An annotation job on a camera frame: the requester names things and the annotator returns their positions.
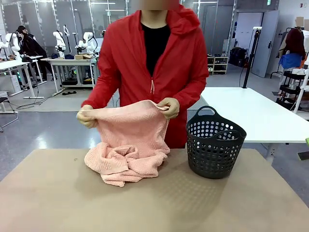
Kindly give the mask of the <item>person's left gloved hand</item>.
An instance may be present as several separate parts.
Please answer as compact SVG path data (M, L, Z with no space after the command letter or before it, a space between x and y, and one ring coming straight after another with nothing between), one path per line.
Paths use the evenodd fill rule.
M167 107L168 109L162 111L166 119L174 119L178 116L180 111L180 104L175 98L164 98L157 104L158 107Z

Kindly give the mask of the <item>person's right gloved hand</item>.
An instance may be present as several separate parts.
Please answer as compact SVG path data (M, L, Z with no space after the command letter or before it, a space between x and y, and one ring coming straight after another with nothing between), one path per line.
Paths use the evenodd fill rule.
M96 119L90 116L86 116L84 114L84 111L88 111L88 110L93 110L93 107L91 105L82 106L79 112L77 113L76 118L85 127L89 129L95 128L97 126Z

